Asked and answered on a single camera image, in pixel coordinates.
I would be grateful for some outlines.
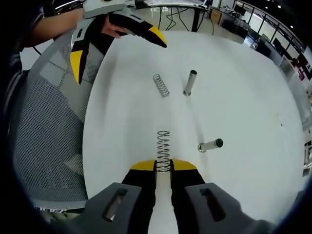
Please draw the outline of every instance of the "metal spring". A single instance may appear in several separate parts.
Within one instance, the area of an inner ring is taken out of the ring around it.
[[[157,156],[157,171],[158,172],[169,172],[170,171],[170,154],[168,147],[170,146],[166,142],[169,141],[167,137],[170,136],[170,132],[168,131],[159,131],[157,139],[158,144],[158,156]]]
[[[160,77],[160,75],[159,74],[154,75],[153,80],[154,80],[154,82],[157,86],[157,89],[159,90],[161,96],[163,98],[169,96],[169,91],[168,91],[164,81]]]

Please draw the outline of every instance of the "mesh chair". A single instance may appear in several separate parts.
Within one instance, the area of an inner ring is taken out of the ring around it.
[[[37,207],[84,207],[82,134],[93,81],[103,54],[90,44],[81,85],[70,66],[72,32],[35,62],[14,103],[10,137],[14,165]]]

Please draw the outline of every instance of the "person's arm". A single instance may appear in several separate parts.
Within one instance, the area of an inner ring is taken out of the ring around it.
[[[37,23],[30,36],[24,41],[23,46],[35,46],[66,33],[74,29],[82,17],[83,9],[81,8],[61,15],[43,18]],[[112,25],[107,17],[102,33],[106,33],[114,38],[119,38],[119,34],[115,31],[125,32],[124,28]]]

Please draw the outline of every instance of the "round table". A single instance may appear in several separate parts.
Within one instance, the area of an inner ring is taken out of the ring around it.
[[[191,32],[164,35],[167,48],[128,35],[114,40],[104,57],[83,133],[88,197],[121,182],[133,164],[156,159],[157,132],[169,131],[171,158],[193,163],[250,217],[277,223],[301,189],[304,158],[299,113],[282,74],[236,42]],[[186,97],[190,70],[198,75]],[[161,97],[154,74],[168,97]],[[216,138],[222,148],[198,152],[199,143]]]

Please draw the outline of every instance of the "metal cylinder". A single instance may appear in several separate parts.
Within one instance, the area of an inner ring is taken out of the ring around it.
[[[200,143],[198,145],[198,151],[204,153],[207,150],[213,150],[216,148],[221,148],[223,146],[223,140],[222,139],[216,139],[207,143]]]
[[[190,71],[190,75],[189,75],[189,79],[188,79],[188,81],[187,81],[187,84],[186,84],[186,86],[185,86],[185,89],[183,90],[183,94],[185,95],[185,96],[189,96],[189,95],[191,95],[191,90],[192,90],[192,87],[193,87],[193,85],[194,85],[194,82],[195,82],[195,78],[196,78],[196,76],[197,76],[197,71],[195,71],[195,70],[191,70]]]

